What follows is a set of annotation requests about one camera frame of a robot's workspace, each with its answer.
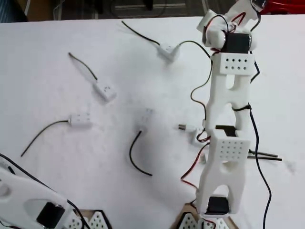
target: white robot part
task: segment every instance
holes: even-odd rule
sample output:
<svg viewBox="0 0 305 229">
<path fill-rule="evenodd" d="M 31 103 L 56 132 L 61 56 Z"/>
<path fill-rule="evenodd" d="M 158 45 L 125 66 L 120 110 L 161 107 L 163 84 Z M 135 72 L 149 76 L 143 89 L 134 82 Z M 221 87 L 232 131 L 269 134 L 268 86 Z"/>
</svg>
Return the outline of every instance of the white robot part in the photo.
<svg viewBox="0 0 305 229">
<path fill-rule="evenodd" d="M 248 54 L 248 51 L 256 47 L 256 40 L 244 25 L 256 17 L 253 3 L 249 0 L 239 0 L 225 15 L 216 17 L 214 12 L 208 11 L 197 27 L 203 33 L 203 43 L 207 47 L 218 50 L 224 47 L 223 52 L 219 51 L 211 56 L 213 69 L 205 121 L 205 130 L 211 137 L 210 149 L 196 192 L 197 211 L 203 217 L 219 218 L 235 214 L 241 203 L 245 184 L 245 162 L 250 147 L 246 134 L 250 123 L 249 110 L 234 112 L 234 126 L 220 127 L 217 119 L 227 104 L 231 104 L 235 109 L 248 105 L 250 81 L 255 71 L 254 56 Z M 237 36 L 239 40 L 233 42 L 236 47 L 230 46 L 232 43 L 227 43 L 226 39 Z M 239 41 L 247 41 L 249 45 L 244 42 L 243 48 L 238 49 Z M 226 87 L 228 75 L 234 75 L 234 85 L 230 89 Z M 214 192 L 222 185 L 228 187 L 228 194 L 216 196 Z"/>
<path fill-rule="evenodd" d="M 55 229 L 61 229 L 72 212 L 67 199 L 38 182 L 13 175 L 0 167 L 0 219 L 23 229 L 41 229 L 37 221 L 47 203 L 64 209 Z"/>
</svg>

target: black cable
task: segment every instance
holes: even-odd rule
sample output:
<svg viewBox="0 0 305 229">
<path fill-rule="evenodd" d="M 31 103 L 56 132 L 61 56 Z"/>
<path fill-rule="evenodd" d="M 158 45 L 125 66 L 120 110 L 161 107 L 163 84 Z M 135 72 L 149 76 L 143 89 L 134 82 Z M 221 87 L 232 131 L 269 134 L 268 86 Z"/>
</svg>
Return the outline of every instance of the black cable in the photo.
<svg viewBox="0 0 305 229">
<path fill-rule="evenodd" d="M 6 228 L 21 229 L 21 228 L 16 227 L 16 226 L 6 226 L 6 225 L 4 225 L 1 221 L 0 221 L 0 224 L 1 224 L 2 226 L 6 227 Z"/>
<path fill-rule="evenodd" d="M 257 65 L 256 61 L 254 61 L 254 65 L 255 65 L 255 68 L 256 68 L 256 74 L 251 78 L 250 83 L 252 83 L 252 81 L 261 73 L 259 71 L 259 68 L 258 68 L 258 65 Z"/>
<path fill-rule="evenodd" d="M 267 205 L 266 205 L 266 209 L 265 209 L 265 212 L 264 212 L 264 219 L 263 219 L 263 229 L 265 229 L 266 216 L 267 216 L 268 208 L 269 208 L 269 205 L 270 205 L 270 202 L 271 202 L 272 192 L 271 192 L 271 189 L 270 189 L 270 187 L 269 187 L 269 185 L 268 185 L 268 183 L 267 183 L 267 181 L 266 181 L 266 179 L 265 179 L 265 177 L 262 173 L 261 167 L 260 167 L 259 162 L 258 162 L 257 153 L 258 153 L 259 136 L 258 136 L 258 131 L 257 131 L 256 124 L 255 124 L 255 121 L 254 121 L 254 117 L 253 117 L 253 114 L 252 114 L 252 110 L 250 110 L 250 118 L 251 118 L 251 121 L 252 121 L 253 129 L 255 131 L 255 136 L 256 136 L 255 160 L 256 160 L 257 168 L 258 168 L 258 171 L 259 171 L 262 179 L 264 180 L 264 183 L 266 184 L 268 192 L 269 192 L 269 199 L 268 199 L 268 202 L 267 202 Z"/>
<path fill-rule="evenodd" d="M 34 177 L 33 175 L 31 175 L 29 172 L 27 172 L 25 169 L 23 169 L 22 167 L 20 167 L 19 165 L 17 165 L 14 161 L 12 161 L 9 157 L 3 155 L 0 153 L 0 157 L 4 158 L 5 160 L 7 160 L 8 162 L 10 162 L 12 165 L 14 165 L 17 169 L 19 169 L 22 173 L 24 173 L 25 175 L 27 175 L 28 177 L 30 177 L 31 179 L 35 180 L 36 182 L 40 183 L 41 185 L 51 189 L 52 191 L 54 191 L 52 188 L 50 188 L 49 186 L 47 186 L 46 184 L 44 184 L 43 182 L 41 182 L 40 180 L 38 180 L 36 177 Z M 85 221 L 81 211 L 76 207 L 75 204 L 73 204 L 70 200 L 67 200 L 68 204 L 70 204 L 72 207 L 75 208 L 75 210 L 77 211 L 77 213 L 80 215 L 81 217 L 81 221 L 83 223 L 83 225 L 85 225 L 88 229 L 90 229 L 89 225 L 87 224 L 87 222 Z"/>
<path fill-rule="evenodd" d="M 14 170 L 13 170 L 10 166 L 8 167 L 8 169 L 9 169 L 9 171 L 10 171 L 12 174 L 16 175 L 16 173 L 14 172 Z"/>
<path fill-rule="evenodd" d="M 181 42 L 181 43 L 179 44 L 179 46 L 181 46 L 182 44 L 187 43 L 187 42 L 196 44 L 199 48 L 201 48 L 201 49 L 204 51 L 204 53 L 207 55 L 207 57 L 208 57 L 209 59 L 211 58 L 211 56 L 210 56 L 209 53 L 205 50 L 205 48 L 204 48 L 201 44 L 199 44 L 199 43 L 197 43 L 197 42 L 195 42 L 195 41 L 183 41 L 183 42 Z M 211 78 L 211 74 L 212 74 L 212 67 L 213 67 L 213 61 L 211 60 L 211 70 L 210 70 L 209 77 L 207 78 L 207 80 L 205 81 L 204 84 L 202 84 L 202 85 L 200 85 L 200 86 L 194 88 L 194 89 L 192 90 L 192 92 L 191 92 L 191 95 L 190 95 L 192 101 L 194 101 L 194 102 L 196 102 L 196 103 L 199 103 L 199 104 L 201 104 L 201 105 L 203 106 L 203 108 L 204 108 L 204 119 L 206 119 L 206 107 L 205 107 L 205 104 L 202 103 L 202 102 L 200 102 L 200 101 L 198 101 L 198 100 L 193 99 L 193 93 L 194 93 L 197 89 L 199 89 L 199 88 L 201 88 L 201 87 L 204 87 L 204 86 L 209 82 L 209 80 L 210 80 L 210 78 Z"/>
<path fill-rule="evenodd" d="M 190 95 L 192 101 L 194 101 L 194 102 L 196 102 L 196 103 L 199 103 L 199 104 L 201 104 L 201 105 L 203 106 L 203 109 L 204 109 L 204 119 L 205 119 L 205 120 L 206 120 L 206 107 L 205 107 L 205 104 L 204 104 L 203 102 L 200 102 L 200 101 L 198 101 L 198 100 L 195 100 L 195 99 L 193 98 L 193 93 L 194 93 L 196 90 L 198 90 L 199 88 L 204 87 L 204 86 L 209 82 L 209 80 L 210 80 L 210 78 L 211 78 L 211 75 L 212 75 L 212 69 L 213 69 L 213 61 L 211 60 L 211 69 L 210 69 L 209 77 L 208 77 L 207 80 L 204 82 L 204 84 L 202 84 L 202 85 L 200 85 L 200 86 L 194 88 L 194 89 L 192 90 L 192 92 L 191 92 L 191 95 Z"/>
<path fill-rule="evenodd" d="M 84 219 L 84 216 L 82 215 L 81 211 L 78 209 L 78 207 L 73 204 L 70 200 L 67 200 L 68 204 L 70 204 L 72 207 L 74 207 L 74 209 L 76 210 L 76 212 L 79 214 L 79 216 L 81 217 L 81 222 L 82 222 L 82 228 L 84 228 L 84 226 L 86 226 L 88 229 L 90 229 L 89 225 L 87 224 L 86 220 Z"/>
<path fill-rule="evenodd" d="M 34 139 L 30 142 L 30 144 L 28 145 L 28 147 L 26 147 L 26 149 L 23 151 L 23 153 L 21 154 L 21 157 L 23 157 L 23 155 L 27 152 L 27 150 L 29 149 L 29 147 L 33 144 L 33 142 L 36 140 L 36 138 L 46 129 L 48 129 L 50 126 L 57 124 L 57 123 L 68 123 L 68 120 L 62 120 L 62 121 L 57 121 L 54 123 L 51 123 L 49 125 L 47 125 L 45 128 L 43 128 L 35 137 Z"/>
<path fill-rule="evenodd" d="M 136 169 L 138 169 L 141 173 L 144 173 L 144 174 L 146 174 L 146 175 L 152 176 L 152 174 L 147 173 L 147 172 L 141 170 L 139 167 L 137 167 L 136 164 L 135 164 L 135 163 L 133 162 L 133 160 L 132 160 L 132 148 L 133 148 L 133 145 L 135 144 L 135 142 L 137 141 L 137 139 L 139 138 L 139 136 L 141 135 L 141 133 L 142 133 L 142 131 L 140 130 L 139 133 L 137 134 L 137 136 L 135 137 L 135 139 L 133 140 L 132 145 L 130 146 L 130 149 L 129 149 L 129 158 L 130 158 L 130 162 L 131 162 L 132 165 L 133 165 Z"/>
<path fill-rule="evenodd" d="M 256 12 L 258 20 L 257 20 L 256 24 L 252 27 L 250 32 L 252 32 L 259 25 L 259 23 L 261 23 L 261 20 L 262 20 L 262 16 L 261 16 L 260 12 L 255 8 L 255 6 L 252 4 L 252 2 L 251 2 L 251 6 L 252 6 L 253 10 Z"/>
<path fill-rule="evenodd" d="M 89 68 L 88 65 L 86 65 L 83 61 L 81 61 L 80 59 L 78 59 L 78 58 L 76 58 L 74 55 L 72 55 L 71 52 L 69 52 L 68 54 L 69 54 L 70 57 L 72 57 L 72 58 L 76 59 L 77 61 L 81 62 L 81 63 L 90 71 L 90 73 L 93 75 L 93 77 L 94 77 L 95 80 L 97 81 L 96 75 L 93 73 L 93 71 Z"/>
<path fill-rule="evenodd" d="M 235 112 L 243 111 L 243 110 L 245 110 L 245 109 L 250 109 L 250 110 L 252 109 L 249 103 L 248 103 L 246 106 L 243 106 L 242 108 L 236 108 L 236 109 L 234 109 L 234 108 L 232 107 L 232 110 L 234 110 Z"/>
<path fill-rule="evenodd" d="M 227 20 L 224 18 L 223 15 L 217 14 L 216 16 L 212 17 L 212 19 L 208 22 L 208 25 L 212 22 L 213 19 L 215 19 L 217 17 L 221 17 L 224 20 L 224 22 L 227 26 L 227 33 L 229 33 L 229 24 L 228 24 Z"/>
<path fill-rule="evenodd" d="M 112 14 L 112 16 L 114 16 L 115 18 L 118 19 L 122 19 L 121 17 L 119 17 L 118 15 L 116 15 L 116 13 L 113 12 L 113 5 L 115 5 L 115 0 L 111 0 L 110 4 L 109 4 L 109 12 Z M 167 7 L 167 0 L 164 0 L 164 7 L 162 8 L 161 12 L 159 14 L 157 14 L 156 16 L 151 16 L 151 18 L 158 18 L 161 17 L 166 10 Z"/>
<path fill-rule="evenodd" d="M 134 29 L 132 29 L 131 27 L 129 27 L 125 22 L 122 21 L 122 23 L 123 23 L 123 25 L 125 25 L 128 29 L 130 29 L 130 30 L 133 31 L 135 34 L 139 35 L 140 37 L 142 37 L 142 38 L 144 38 L 144 39 L 146 39 L 146 40 L 148 40 L 148 41 L 150 41 L 150 42 L 156 43 L 157 45 L 160 45 L 159 42 L 157 42 L 157 41 L 155 41 L 155 40 L 153 40 L 153 39 L 150 39 L 150 38 L 148 38 L 148 37 L 145 37 L 145 36 L 143 36 L 142 34 L 138 33 L 136 30 L 134 30 Z"/>
<path fill-rule="evenodd" d="M 179 44 L 179 46 L 182 45 L 182 44 L 184 44 L 184 43 L 187 43 L 187 42 L 194 43 L 194 44 L 198 45 L 199 48 L 201 48 L 201 49 L 204 51 L 204 53 L 208 56 L 208 58 L 209 58 L 209 59 L 211 58 L 210 55 L 209 55 L 209 53 L 205 50 L 205 48 L 204 48 L 201 44 L 199 44 L 199 43 L 197 43 L 197 42 L 195 42 L 195 41 L 183 41 L 183 42 L 181 42 L 181 43 Z"/>
<path fill-rule="evenodd" d="M 255 156 L 248 156 L 248 159 L 256 159 Z M 259 156 L 257 157 L 260 160 L 270 160 L 270 161 L 282 161 L 283 159 L 278 158 L 278 157 L 268 157 L 268 156 Z"/>
</svg>

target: white plastic connector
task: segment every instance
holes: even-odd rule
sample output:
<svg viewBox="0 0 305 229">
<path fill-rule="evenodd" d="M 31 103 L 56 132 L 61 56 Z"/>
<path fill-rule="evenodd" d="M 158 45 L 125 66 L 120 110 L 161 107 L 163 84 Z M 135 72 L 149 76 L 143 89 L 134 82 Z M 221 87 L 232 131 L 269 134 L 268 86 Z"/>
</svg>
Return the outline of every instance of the white plastic connector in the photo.
<svg viewBox="0 0 305 229">
<path fill-rule="evenodd" d="M 91 127 L 91 115 L 90 113 L 72 114 L 69 123 L 72 127 Z"/>
<path fill-rule="evenodd" d="M 116 97 L 116 92 L 109 83 L 97 81 L 93 84 L 93 87 L 107 102 L 110 102 Z"/>
<path fill-rule="evenodd" d="M 180 46 L 171 46 L 167 43 L 162 43 L 158 47 L 159 53 L 164 56 L 169 61 L 173 62 L 175 61 L 179 56 L 179 48 Z"/>
<path fill-rule="evenodd" d="M 141 114 L 137 123 L 138 131 L 142 131 L 142 136 L 147 133 L 148 126 L 152 120 L 153 109 L 146 108 Z"/>
</svg>

